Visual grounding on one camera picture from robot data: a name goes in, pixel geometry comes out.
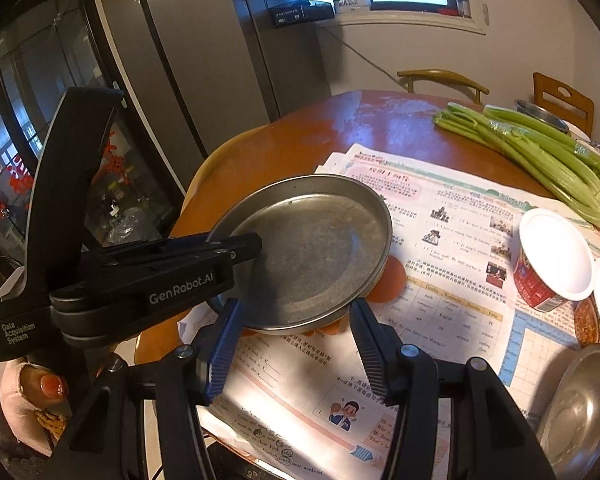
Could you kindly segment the left hand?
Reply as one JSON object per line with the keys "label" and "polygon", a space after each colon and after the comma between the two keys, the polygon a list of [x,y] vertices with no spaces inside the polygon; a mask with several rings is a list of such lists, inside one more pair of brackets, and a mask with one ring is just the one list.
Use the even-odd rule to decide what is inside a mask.
{"label": "left hand", "polygon": [[71,418],[65,379],[25,359],[9,361],[1,380],[0,402],[15,438],[51,456]]}

